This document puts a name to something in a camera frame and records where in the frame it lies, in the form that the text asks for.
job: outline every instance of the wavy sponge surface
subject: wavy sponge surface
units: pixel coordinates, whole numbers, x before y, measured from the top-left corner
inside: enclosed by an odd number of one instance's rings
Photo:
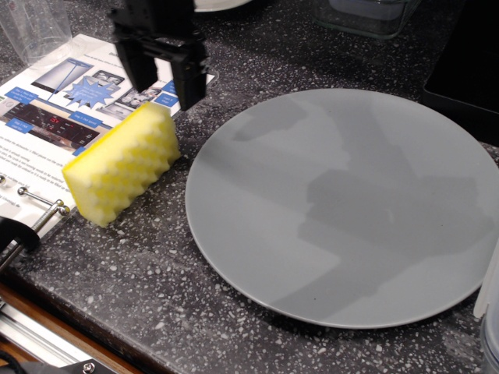
[[[180,157],[170,111],[147,102],[63,169],[81,215],[105,227]]]

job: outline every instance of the metal rod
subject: metal rod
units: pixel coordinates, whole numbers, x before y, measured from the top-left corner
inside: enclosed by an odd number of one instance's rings
[[[48,201],[47,199],[44,199],[41,196],[38,196],[38,195],[35,195],[34,193],[29,192],[27,187],[19,187],[17,189],[17,194],[20,195],[20,196],[29,196],[29,197],[32,197],[33,199],[36,199],[36,200],[42,202],[43,204],[46,204],[46,205],[49,205],[49,206],[52,206],[53,204],[55,204],[55,203],[53,203],[51,201]],[[58,206],[58,210],[57,211],[62,216],[67,216],[69,214],[70,209],[66,205],[64,205],[64,203],[62,203],[62,205]]]

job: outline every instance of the plate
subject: plate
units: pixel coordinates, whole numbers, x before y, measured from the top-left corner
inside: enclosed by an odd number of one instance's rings
[[[283,315],[374,329],[471,295],[499,236],[499,172],[415,102],[309,90],[236,115],[186,185],[193,237],[236,290]]]
[[[218,12],[244,5],[251,0],[196,0],[196,12]]]

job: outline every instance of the paper sheet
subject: paper sheet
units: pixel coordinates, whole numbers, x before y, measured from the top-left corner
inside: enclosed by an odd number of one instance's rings
[[[85,35],[73,53],[50,69],[30,68],[0,87],[0,216],[32,226],[47,205],[17,189],[73,208],[62,167],[147,101],[180,110],[169,62],[156,59],[158,81],[132,88],[113,44]],[[61,217],[56,214],[43,236]]]

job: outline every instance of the speckled countertop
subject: speckled countertop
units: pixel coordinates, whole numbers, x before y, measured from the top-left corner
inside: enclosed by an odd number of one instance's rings
[[[102,0],[66,0],[73,34],[111,41]],[[390,41],[326,30],[305,0],[254,0],[196,14],[218,79],[177,119],[183,157],[108,228],[77,212],[5,281],[146,372],[480,372],[476,294],[438,316],[384,330],[338,330],[280,316],[227,285],[189,232],[186,179],[206,139],[282,94],[359,88],[420,101],[462,0],[423,0]],[[22,66],[0,34],[0,79]],[[484,145],[499,160],[496,148]]]

